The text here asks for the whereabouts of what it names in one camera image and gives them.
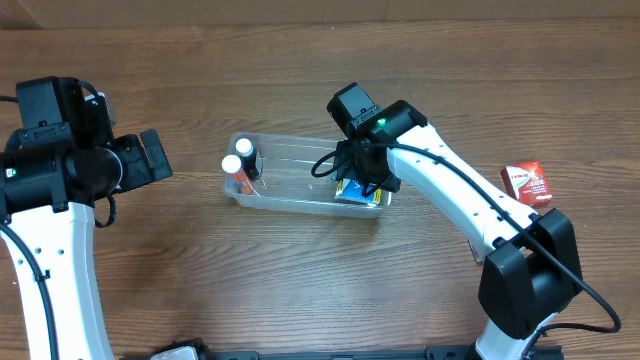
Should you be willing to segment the black bottle white cap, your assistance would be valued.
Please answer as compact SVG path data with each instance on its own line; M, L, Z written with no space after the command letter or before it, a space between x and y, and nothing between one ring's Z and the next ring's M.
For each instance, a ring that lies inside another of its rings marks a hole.
M262 157L255 145L247 138L240 138L235 143L237 155L240 157L243 170L250 180L257 180L263 170Z

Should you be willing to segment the blue yellow VapoDrops box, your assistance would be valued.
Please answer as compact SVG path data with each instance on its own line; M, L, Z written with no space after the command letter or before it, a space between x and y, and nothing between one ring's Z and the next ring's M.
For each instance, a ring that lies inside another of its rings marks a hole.
M381 203L382 191L374 186L363 186L356 180L338 182L335 199L376 207Z

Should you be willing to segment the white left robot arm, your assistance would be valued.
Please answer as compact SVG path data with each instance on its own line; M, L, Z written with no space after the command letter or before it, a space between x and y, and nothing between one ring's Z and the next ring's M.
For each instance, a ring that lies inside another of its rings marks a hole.
M1 236L33 359L111 359L94 263L115 195L171 177L157 132L115 137L108 99L50 76L16 85L22 119L1 154Z

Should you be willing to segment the orange bottle white cap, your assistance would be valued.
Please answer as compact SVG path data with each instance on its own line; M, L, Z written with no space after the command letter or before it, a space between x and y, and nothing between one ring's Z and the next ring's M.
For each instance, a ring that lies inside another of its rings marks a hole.
M240 192L245 195L254 193L254 188L242 167L242 161L237 155L226 155L221 161L223 171L240 186Z

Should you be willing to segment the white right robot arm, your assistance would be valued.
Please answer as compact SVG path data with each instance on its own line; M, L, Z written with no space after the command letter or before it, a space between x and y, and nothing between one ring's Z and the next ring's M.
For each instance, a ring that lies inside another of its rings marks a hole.
M364 195L408 182L463 232L482 263L478 297L489 321L469 358L533 358L541 328L580 292L570 220L558 210L539 215L495 187L404 100L382 108L352 83L327 111L346 136L330 170L335 179L358 181Z

